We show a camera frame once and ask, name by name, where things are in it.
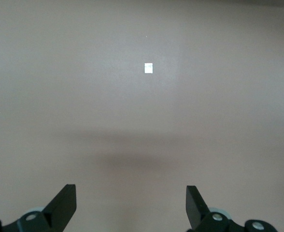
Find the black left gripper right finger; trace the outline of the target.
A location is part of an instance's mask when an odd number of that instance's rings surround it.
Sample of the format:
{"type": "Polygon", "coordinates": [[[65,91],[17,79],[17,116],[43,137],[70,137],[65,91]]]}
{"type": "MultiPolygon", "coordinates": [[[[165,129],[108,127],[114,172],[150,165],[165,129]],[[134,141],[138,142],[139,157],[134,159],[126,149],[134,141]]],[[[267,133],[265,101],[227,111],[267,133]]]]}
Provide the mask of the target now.
{"type": "Polygon", "coordinates": [[[190,232],[275,232],[271,224],[251,219],[238,225],[223,213],[212,212],[196,186],[186,187],[186,213],[191,225],[190,232]]]}

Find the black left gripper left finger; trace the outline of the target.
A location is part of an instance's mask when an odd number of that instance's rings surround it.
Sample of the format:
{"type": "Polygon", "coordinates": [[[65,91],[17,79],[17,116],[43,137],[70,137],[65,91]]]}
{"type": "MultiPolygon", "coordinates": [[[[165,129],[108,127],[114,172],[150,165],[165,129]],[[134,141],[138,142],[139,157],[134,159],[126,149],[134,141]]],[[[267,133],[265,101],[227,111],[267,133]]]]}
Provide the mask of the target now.
{"type": "Polygon", "coordinates": [[[76,211],[76,186],[67,184],[41,211],[35,210],[2,225],[0,232],[62,232],[76,211]]]}

